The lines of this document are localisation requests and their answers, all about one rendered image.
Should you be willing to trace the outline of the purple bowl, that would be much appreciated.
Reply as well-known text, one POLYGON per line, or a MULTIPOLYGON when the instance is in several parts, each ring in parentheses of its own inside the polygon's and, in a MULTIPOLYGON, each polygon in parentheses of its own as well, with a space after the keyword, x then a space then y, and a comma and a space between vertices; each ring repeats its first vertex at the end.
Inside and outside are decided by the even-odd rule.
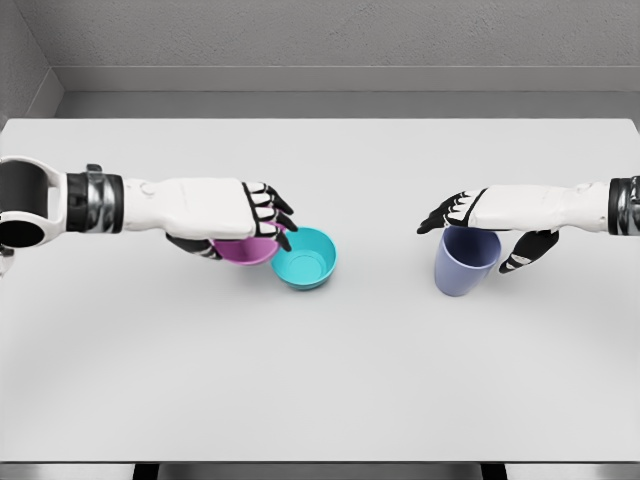
POLYGON ((280 250, 276 238, 266 236, 241 240, 214 239, 211 243, 224 260, 241 266, 264 264, 280 250))

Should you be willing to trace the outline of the turquoise bowl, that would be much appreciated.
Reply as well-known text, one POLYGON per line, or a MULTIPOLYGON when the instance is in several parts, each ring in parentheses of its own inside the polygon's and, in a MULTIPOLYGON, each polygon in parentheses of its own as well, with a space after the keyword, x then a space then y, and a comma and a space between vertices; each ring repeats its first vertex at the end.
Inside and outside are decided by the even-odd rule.
POLYGON ((333 239, 311 227, 299 227, 286 237, 291 250, 281 250, 271 260, 276 276, 296 290, 312 290, 326 283, 338 260, 333 239))

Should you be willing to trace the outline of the lavender blue cup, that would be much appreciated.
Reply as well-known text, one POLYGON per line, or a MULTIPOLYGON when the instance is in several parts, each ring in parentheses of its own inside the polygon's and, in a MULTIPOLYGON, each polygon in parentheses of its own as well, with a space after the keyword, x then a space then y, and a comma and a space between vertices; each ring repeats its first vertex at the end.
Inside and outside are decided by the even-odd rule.
POLYGON ((501 254, 495 232, 449 226, 441 237, 434 265, 437 288, 448 296, 463 296, 478 286, 501 254))

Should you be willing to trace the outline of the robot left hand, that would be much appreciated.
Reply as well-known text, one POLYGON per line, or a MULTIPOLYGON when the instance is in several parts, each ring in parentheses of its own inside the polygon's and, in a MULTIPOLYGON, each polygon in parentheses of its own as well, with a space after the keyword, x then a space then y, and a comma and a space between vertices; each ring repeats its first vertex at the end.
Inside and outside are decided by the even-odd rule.
POLYGON ((220 260, 214 241, 266 238, 289 252, 297 231, 292 207, 270 185, 235 178, 184 178, 159 183, 166 202, 162 229, 178 248, 220 260))

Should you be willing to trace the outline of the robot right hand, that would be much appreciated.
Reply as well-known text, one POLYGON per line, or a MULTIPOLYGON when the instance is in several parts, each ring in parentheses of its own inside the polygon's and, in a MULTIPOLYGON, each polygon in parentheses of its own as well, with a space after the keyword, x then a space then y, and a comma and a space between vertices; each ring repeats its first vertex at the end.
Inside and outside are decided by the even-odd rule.
POLYGON ((559 241, 561 187, 494 185, 463 191, 444 200, 417 229, 426 234, 446 226, 487 231, 522 231, 513 251, 500 265, 502 274, 527 266, 559 241))

